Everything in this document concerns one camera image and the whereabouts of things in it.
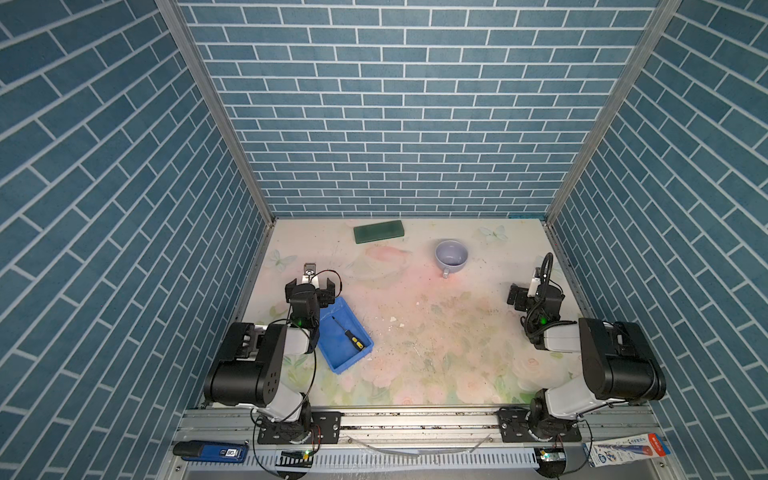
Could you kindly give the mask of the black yellow screwdriver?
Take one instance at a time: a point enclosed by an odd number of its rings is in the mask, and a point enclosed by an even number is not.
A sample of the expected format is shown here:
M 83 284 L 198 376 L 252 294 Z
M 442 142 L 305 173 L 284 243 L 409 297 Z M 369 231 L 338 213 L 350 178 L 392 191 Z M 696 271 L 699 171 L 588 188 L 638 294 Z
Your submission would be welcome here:
M 365 344 L 351 330 L 343 325 L 340 320 L 338 320 L 335 316 L 332 316 L 332 319 L 341 328 L 346 338 L 358 351 L 362 351 L 365 348 Z

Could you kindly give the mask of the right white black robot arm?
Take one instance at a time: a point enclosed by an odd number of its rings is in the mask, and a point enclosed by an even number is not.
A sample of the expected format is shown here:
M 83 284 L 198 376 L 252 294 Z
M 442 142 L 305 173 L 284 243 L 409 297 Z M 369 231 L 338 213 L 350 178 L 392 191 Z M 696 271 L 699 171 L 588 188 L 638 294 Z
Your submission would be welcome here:
M 535 349 L 577 354 L 581 373 L 565 384 L 542 388 L 529 404 L 526 434 L 548 441 L 566 437 L 583 415 L 617 404 L 662 399 L 666 378 L 642 329 L 594 318 L 564 320 L 565 295 L 541 276 L 528 287 L 513 284 L 507 304 L 523 314 L 521 326 Z

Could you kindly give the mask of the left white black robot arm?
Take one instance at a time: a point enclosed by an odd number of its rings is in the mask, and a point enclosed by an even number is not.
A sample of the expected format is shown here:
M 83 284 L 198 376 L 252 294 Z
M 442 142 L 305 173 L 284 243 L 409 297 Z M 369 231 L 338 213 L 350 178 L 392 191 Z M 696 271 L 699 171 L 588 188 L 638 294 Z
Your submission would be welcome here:
M 335 303 L 341 282 L 317 275 L 285 285 L 287 315 L 265 326 L 236 322 L 229 326 L 203 384 L 206 401 L 249 407 L 255 426 L 269 444 L 320 441 L 322 428 L 312 419 L 309 392 L 281 380 L 284 357 L 316 354 L 320 313 Z

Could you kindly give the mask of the blue plastic bin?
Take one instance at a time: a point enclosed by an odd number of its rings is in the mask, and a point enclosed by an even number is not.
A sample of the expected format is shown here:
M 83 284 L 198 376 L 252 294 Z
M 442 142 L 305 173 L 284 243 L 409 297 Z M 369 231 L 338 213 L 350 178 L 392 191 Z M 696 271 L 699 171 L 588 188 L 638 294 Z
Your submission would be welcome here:
M 332 316 L 340 320 L 365 344 L 362 351 L 358 351 L 352 345 L 341 328 L 334 322 Z M 337 298 L 334 304 L 321 310 L 319 332 L 318 347 L 320 352 L 330 370 L 337 375 L 345 372 L 373 351 L 373 340 L 347 302 L 341 297 Z

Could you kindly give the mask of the lavender ceramic cup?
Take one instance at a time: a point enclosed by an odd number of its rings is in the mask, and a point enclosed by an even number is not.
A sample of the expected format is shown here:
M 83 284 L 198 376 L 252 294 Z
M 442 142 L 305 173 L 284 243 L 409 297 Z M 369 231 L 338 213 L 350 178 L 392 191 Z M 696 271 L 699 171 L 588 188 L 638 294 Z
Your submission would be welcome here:
M 452 239 L 443 240 L 438 243 L 435 247 L 434 255 L 444 279 L 447 279 L 451 274 L 461 271 L 469 259 L 467 247 L 458 240 Z

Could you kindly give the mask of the green rectangular block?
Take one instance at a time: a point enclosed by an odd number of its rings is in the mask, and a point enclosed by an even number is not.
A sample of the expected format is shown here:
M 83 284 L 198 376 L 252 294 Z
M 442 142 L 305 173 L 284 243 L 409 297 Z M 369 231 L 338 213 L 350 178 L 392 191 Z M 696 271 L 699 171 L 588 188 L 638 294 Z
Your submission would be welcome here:
M 401 220 L 390 220 L 356 226 L 353 235 L 356 244 L 367 244 L 401 238 L 405 235 L 405 229 Z

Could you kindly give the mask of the blue black handheld device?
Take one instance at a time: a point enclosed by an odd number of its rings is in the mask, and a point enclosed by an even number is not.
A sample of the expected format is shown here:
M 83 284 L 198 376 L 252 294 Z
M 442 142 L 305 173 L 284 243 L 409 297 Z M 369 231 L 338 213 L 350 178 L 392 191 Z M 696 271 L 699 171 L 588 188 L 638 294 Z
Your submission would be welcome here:
M 188 462 L 240 464 L 245 461 L 248 450 L 247 444 L 191 440 L 176 443 L 172 453 Z

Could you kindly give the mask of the white red product box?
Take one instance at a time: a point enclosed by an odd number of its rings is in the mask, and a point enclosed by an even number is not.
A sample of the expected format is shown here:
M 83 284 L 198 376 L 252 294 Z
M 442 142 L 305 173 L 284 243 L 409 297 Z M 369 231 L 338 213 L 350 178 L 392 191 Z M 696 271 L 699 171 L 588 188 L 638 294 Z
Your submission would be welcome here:
M 662 458 L 670 454 L 663 439 L 655 433 L 598 440 L 583 447 L 589 465 L 595 468 Z

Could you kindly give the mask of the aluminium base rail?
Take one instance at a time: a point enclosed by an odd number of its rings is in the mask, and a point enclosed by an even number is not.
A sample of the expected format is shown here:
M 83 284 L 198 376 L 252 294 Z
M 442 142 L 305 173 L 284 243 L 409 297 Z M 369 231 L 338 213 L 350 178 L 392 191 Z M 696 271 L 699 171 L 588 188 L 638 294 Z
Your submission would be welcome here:
M 496 406 L 349 407 L 334 408 L 337 417 L 323 425 L 323 440 L 312 457 L 331 449 L 367 449 L 382 453 L 453 453 L 489 448 L 531 448 L 538 469 L 411 470 L 396 472 L 297 473 L 270 470 L 249 462 L 260 450 L 278 450 L 288 457 L 290 445 L 261 445 L 249 410 L 211 408 L 188 410 L 176 431 L 178 442 L 204 440 L 247 444 L 240 464 L 184 461 L 168 453 L 161 479 L 543 479 L 549 472 L 559 479 L 681 479 L 680 461 L 669 454 L 624 465 L 591 467 L 584 444 L 644 433 L 662 433 L 647 406 L 627 405 L 587 415 L 577 433 L 563 439 L 526 440 L 517 414 L 500 418 Z

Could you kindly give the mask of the aluminium corner post left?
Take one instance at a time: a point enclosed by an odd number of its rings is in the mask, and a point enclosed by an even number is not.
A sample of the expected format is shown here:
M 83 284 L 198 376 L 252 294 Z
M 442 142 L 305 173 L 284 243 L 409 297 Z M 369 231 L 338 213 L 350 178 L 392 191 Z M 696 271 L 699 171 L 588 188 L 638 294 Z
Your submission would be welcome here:
M 274 226 L 275 217 L 255 178 L 253 168 L 237 137 L 236 131 L 195 44 L 191 30 L 177 1 L 157 0 L 156 5 L 184 59 L 187 68 L 205 101 L 214 123 L 224 140 L 235 165 L 250 192 L 251 198 L 268 228 Z

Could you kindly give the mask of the aluminium corner post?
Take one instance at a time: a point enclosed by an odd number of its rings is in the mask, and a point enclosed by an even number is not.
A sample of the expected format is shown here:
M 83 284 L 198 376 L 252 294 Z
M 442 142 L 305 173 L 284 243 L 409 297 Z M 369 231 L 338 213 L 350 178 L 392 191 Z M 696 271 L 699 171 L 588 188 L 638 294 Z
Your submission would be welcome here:
M 237 137 L 236 131 L 195 44 L 191 30 L 177 1 L 157 0 L 156 5 L 184 59 L 187 68 L 205 101 L 214 123 L 224 140 L 235 165 L 250 192 L 251 198 L 268 228 L 274 226 L 275 217 L 255 178 L 253 168 Z
M 544 220 L 546 228 L 552 229 L 554 227 L 568 197 L 589 165 L 608 128 L 627 99 L 630 90 L 639 78 L 643 67 L 681 3 L 681 0 L 661 0 L 658 2 L 637 45 L 629 55 L 621 75 L 615 82 L 605 105 L 597 115 L 592 129 L 585 136 L 580 151 L 575 156 L 574 162 L 565 175 L 562 185 L 546 211 Z

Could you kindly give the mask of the aluminium corner post right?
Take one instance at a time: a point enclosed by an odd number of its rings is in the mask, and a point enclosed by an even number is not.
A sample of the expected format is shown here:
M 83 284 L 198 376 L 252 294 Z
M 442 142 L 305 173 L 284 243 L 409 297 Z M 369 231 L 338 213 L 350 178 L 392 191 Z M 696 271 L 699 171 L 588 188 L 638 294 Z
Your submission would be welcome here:
M 608 128 L 627 99 L 630 90 L 639 78 L 643 67 L 681 3 L 681 0 L 661 0 L 658 2 L 637 45 L 629 55 L 621 75 L 615 82 L 605 105 L 597 115 L 592 129 L 585 136 L 580 151 L 575 156 L 574 162 L 565 175 L 562 185 L 546 211 L 544 220 L 546 228 L 552 229 L 554 227 L 568 197 L 589 165 Z

